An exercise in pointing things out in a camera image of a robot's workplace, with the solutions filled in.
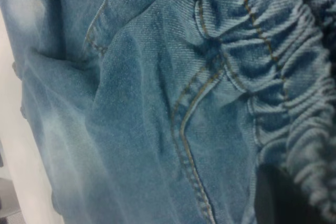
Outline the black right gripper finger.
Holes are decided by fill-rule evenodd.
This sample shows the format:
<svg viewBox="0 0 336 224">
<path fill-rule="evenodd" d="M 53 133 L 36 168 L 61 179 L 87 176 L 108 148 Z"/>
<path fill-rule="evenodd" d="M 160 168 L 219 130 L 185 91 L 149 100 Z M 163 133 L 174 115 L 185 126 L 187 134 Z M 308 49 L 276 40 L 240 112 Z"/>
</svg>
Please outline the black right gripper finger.
<svg viewBox="0 0 336 224">
<path fill-rule="evenodd" d="M 272 165 L 257 171 L 255 215 L 262 224 L 324 223 L 289 175 Z"/>
</svg>

